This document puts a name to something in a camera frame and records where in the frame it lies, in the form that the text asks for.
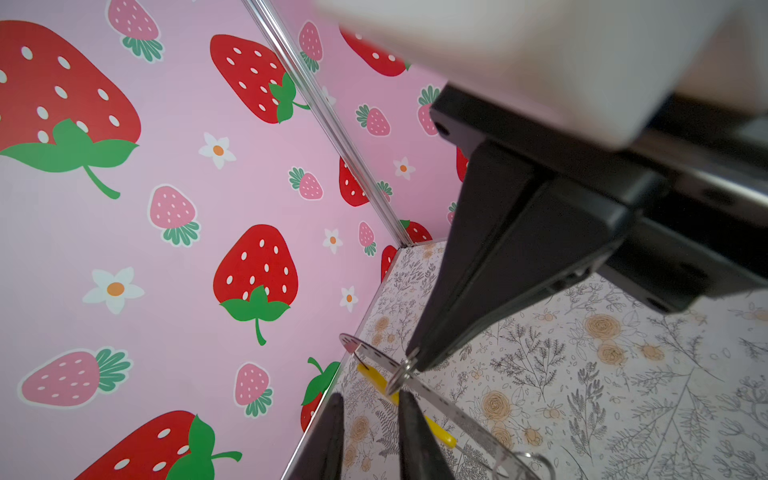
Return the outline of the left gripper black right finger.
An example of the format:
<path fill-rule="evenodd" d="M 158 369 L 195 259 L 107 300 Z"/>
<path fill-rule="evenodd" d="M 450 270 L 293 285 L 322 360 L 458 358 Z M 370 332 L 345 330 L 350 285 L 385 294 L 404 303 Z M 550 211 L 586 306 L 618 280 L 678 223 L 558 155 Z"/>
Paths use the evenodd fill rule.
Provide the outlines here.
<path fill-rule="evenodd" d="M 399 393 L 399 470 L 404 480 L 454 480 L 414 395 Z"/>

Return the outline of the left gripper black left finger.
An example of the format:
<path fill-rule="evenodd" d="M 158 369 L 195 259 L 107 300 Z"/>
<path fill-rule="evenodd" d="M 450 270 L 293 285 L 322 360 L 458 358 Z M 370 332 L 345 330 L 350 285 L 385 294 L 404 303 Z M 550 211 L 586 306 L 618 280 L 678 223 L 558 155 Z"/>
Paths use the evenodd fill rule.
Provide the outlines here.
<path fill-rule="evenodd" d="M 343 470 L 344 399 L 330 394 L 310 423 L 305 439 L 293 459 L 287 478 L 339 480 Z"/>

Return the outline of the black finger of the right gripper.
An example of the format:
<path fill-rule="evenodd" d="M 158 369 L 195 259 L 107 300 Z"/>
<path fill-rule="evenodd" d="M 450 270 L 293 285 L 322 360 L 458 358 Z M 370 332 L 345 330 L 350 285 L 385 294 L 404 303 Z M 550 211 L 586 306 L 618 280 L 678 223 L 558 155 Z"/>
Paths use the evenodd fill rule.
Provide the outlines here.
<path fill-rule="evenodd" d="M 609 198 L 569 180 L 550 181 L 493 250 L 501 265 L 490 271 L 503 274 L 502 285 L 515 293 L 503 307 L 503 318 L 588 276 L 618 247 L 633 221 L 631 210 Z M 449 356 L 413 356 L 413 366 L 427 371 Z"/>
<path fill-rule="evenodd" d="M 438 277 L 406 354 L 447 357 L 504 317 L 515 296 L 493 250 L 549 174 L 491 142 L 469 157 Z"/>

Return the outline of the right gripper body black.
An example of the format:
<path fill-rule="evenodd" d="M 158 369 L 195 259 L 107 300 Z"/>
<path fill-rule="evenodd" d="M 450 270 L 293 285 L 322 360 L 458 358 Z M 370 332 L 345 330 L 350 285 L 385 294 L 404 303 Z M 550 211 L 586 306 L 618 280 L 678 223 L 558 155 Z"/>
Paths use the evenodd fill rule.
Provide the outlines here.
<path fill-rule="evenodd" d="M 569 180 L 631 210 L 626 237 L 590 274 L 655 310 L 766 286 L 767 177 L 742 160 L 674 138 L 652 157 L 610 152 L 454 86 L 431 114 L 467 166 L 491 142 L 543 169 L 549 182 Z"/>

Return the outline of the grey keyring loop yellow tag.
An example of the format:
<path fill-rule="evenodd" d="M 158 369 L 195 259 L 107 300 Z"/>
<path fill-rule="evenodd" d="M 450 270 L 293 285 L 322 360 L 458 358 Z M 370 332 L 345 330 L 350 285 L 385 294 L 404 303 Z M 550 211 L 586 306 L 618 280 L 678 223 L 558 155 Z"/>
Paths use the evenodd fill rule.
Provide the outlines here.
<path fill-rule="evenodd" d="M 545 457 L 529 453 L 514 452 L 480 425 L 474 418 L 454 403 L 443 397 L 413 373 L 408 361 L 397 362 L 373 345 L 347 333 L 341 333 L 339 340 L 345 350 L 358 362 L 357 370 L 383 398 L 396 405 L 398 393 L 388 392 L 388 383 L 399 373 L 403 375 L 401 389 L 413 393 L 446 419 L 456 425 L 461 433 L 484 451 L 493 463 L 489 466 L 495 479 L 537 479 L 539 476 L 530 466 L 532 461 L 547 470 L 547 477 L 556 477 L 555 468 Z"/>

